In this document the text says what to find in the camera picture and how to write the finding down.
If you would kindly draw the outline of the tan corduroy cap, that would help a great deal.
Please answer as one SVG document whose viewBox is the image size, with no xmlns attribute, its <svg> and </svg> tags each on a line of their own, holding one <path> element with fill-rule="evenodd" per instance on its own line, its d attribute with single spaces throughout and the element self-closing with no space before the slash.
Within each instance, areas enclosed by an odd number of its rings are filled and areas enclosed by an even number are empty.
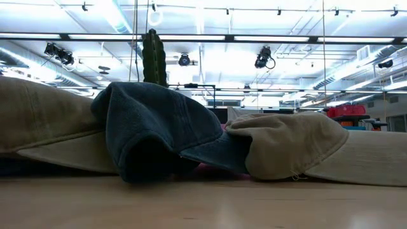
<svg viewBox="0 0 407 229">
<path fill-rule="evenodd" d="M 115 174 L 91 98 L 0 76 L 0 157 Z"/>
<path fill-rule="evenodd" d="M 311 111 L 247 114 L 230 120 L 225 130 L 251 139 L 245 167 L 256 179 L 304 175 L 407 187 L 407 133 L 347 130 Z"/>
</svg>

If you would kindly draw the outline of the green cactus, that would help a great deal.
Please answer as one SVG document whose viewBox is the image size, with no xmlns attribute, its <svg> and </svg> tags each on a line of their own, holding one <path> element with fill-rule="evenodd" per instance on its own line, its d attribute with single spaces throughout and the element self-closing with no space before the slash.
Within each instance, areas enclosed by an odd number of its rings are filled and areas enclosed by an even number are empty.
<svg viewBox="0 0 407 229">
<path fill-rule="evenodd" d="M 143 40 L 143 82 L 168 87 L 166 53 L 163 42 L 154 29 L 150 29 Z"/>
</svg>

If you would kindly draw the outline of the black overhead light bar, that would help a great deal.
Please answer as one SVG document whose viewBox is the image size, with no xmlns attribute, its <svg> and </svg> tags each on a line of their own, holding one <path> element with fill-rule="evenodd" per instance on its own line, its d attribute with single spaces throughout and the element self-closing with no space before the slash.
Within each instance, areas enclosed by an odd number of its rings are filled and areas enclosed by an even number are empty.
<svg viewBox="0 0 407 229">
<path fill-rule="evenodd" d="M 131 42 L 142 40 L 144 34 L 69 34 L 0 32 L 0 39 L 30 41 L 92 41 Z M 161 34 L 164 42 L 193 43 L 280 43 L 310 45 L 407 45 L 407 37 L 349 37 L 349 36 L 265 36 L 235 34 Z"/>
</svg>

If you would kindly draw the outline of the red crate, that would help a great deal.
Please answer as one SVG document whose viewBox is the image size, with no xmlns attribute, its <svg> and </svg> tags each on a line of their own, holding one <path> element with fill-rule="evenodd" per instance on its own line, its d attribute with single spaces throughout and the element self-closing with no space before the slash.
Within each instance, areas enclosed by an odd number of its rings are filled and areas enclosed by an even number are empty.
<svg viewBox="0 0 407 229">
<path fill-rule="evenodd" d="M 366 110 L 363 105 L 343 104 L 329 108 L 326 114 L 330 118 L 338 118 L 342 116 L 362 116 L 366 114 Z"/>
</svg>

